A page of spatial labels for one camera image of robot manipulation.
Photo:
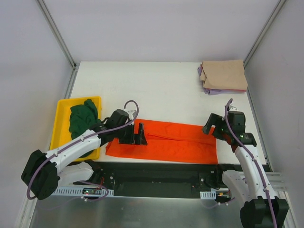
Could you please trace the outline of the orange t-shirt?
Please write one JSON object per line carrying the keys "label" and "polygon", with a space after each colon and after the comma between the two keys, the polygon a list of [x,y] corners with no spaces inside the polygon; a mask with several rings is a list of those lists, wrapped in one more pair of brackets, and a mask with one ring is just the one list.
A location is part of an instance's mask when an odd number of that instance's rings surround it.
{"label": "orange t-shirt", "polygon": [[120,144],[114,139],[106,147],[106,155],[120,158],[183,162],[194,164],[217,164],[216,138],[204,134],[202,126],[135,120],[135,131],[143,123],[148,145]]}

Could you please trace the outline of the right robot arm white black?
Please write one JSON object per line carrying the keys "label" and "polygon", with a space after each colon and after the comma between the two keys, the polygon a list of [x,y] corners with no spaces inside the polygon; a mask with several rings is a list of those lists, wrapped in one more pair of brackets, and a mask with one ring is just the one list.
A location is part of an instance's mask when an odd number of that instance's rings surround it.
{"label": "right robot arm white black", "polygon": [[225,116],[211,113],[202,129],[230,145],[244,177],[233,168],[220,168],[214,175],[218,187],[227,186],[240,206],[240,220],[245,228],[281,228],[289,211],[285,199],[273,189],[259,160],[256,140],[246,132],[243,112],[226,111]]}

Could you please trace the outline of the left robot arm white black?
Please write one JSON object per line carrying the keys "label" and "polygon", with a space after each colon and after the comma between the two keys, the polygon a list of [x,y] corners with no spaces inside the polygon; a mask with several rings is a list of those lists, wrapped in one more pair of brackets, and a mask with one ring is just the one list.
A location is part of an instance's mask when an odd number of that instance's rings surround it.
{"label": "left robot arm white black", "polygon": [[103,121],[98,119],[89,124],[88,129],[70,142],[47,152],[32,152],[21,175],[21,180],[27,186],[27,198],[44,200],[59,186],[73,182],[97,184],[101,174],[94,161],[86,160],[78,165],[71,165],[71,162],[114,139],[124,144],[147,145],[142,123],[139,133],[134,133],[138,114],[138,109],[116,109]]}

